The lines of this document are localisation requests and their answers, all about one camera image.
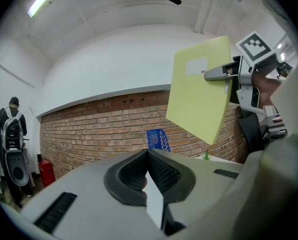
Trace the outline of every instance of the backpack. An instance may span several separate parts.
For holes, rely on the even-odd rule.
[[[19,121],[22,113],[18,111],[16,116],[12,116],[9,107],[5,109],[5,112],[8,119],[5,121],[1,132],[3,149],[5,151],[10,149],[22,150],[23,131]]]

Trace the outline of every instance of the yellow folder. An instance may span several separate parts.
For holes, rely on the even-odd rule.
[[[227,36],[207,40],[174,55],[166,118],[210,145],[223,125],[232,81],[206,81],[204,73],[231,60]]]

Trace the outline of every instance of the blue basket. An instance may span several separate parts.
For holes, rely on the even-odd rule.
[[[162,129],[147,130],[149,149],[171,152],[167,135]]]

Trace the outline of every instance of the small plant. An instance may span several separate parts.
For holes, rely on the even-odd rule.
[[[210,159],[211,159],[211,155],[210,155],[210,153],[209,153],[209,150],[207,150],[207,151],[204,153],[203,159],[204,159],[204,160],[210,160]]]

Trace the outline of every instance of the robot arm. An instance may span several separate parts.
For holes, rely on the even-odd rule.
[[[251,33],[242,41],[237,43],[242,55],[233,57],[233,62],[207,71],[205,80],[234,80],[233,88],[237,93],[237,101],[241,108],[251,112],[265,115],[263,109],[259,108],[260,92],[253,81],[252,75],[256,72],[263,76],[277,69],[279,76],[288,77],[292,67],[286,62],[280,63],[277,55],[258,36]]]

